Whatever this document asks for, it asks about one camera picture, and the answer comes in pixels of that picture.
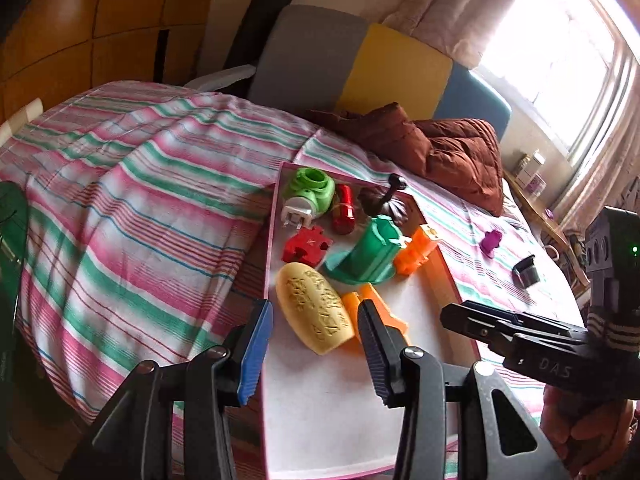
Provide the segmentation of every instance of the yellow headboard panel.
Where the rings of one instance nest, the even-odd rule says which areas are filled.
[[[375,23],[369,26],[336,109],[364,114],[397,101],[413,120],[430,119],[452,64],[434,48]]]

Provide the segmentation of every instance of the striped fabric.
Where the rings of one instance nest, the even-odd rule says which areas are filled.
[[[31,205],[17,326],[86,420],[140,360],[183,362],[245,320],[262,295],[263,225],[284,160],[381,184],[402,173],[287,113],[135,82],[76,96],[0,149],[0,180],[23,186]],[[406,177],[464,300],[579,323],[564,277],[526,228]],[[488,260],[478,243],[492,228],[506,235]],[[511,267],[532,253],[543,282],[529,294],[513,285]],[[542,386],[499,369],[538,416]],[[259,417],[255,398],[230,412],[242,478],[264,476]],[[449,458],[455,478],[454,448]]]

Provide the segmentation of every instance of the beige curtain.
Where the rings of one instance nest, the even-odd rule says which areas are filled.
[[[614,205],[622,189],[640,173],[640,77],[611,133],[578,170],[554,216],[567,233],[584,234],[605,205]]]
[[[514,0],[403,0],[384,24],[468,67],[482,53]]]

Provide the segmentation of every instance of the orange toy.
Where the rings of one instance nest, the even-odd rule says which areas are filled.
[[[380,314],[382,323],[387,326],[393,326],[397,328],[404,336],[407,345],[411,346],[409,337],[407,335],[409,325],[402,321],[402,319],[398,319],[391,313],[389,307],[386,306],[385,300],[380,297],[377,290],[370,283],[363,283],[362,285],[360,285],[360,293],[350,292],[349,294],[345,294],[342,297],[342,304],[349,314],[349,318],[351,319],[351,323],[355,329],[358,341],[360,341],[360,332],[358,331],[358,306],[360,305],[360,302],[362,300],[373,301],[373,303],[376,305],[378,313]]]
[[[407,247],[396,254],[394,265],[398,274],[413,274],[429,259],[429,254],[438,246],[439,240],[436,229],[430,228],[427,224],[418,227]]]

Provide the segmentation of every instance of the yellow oval object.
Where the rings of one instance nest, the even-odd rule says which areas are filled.
[[[353,337],[340,296],[313,267],[297,262],[282,267],[276,294],[289,325],[316,354],[324,355]]]

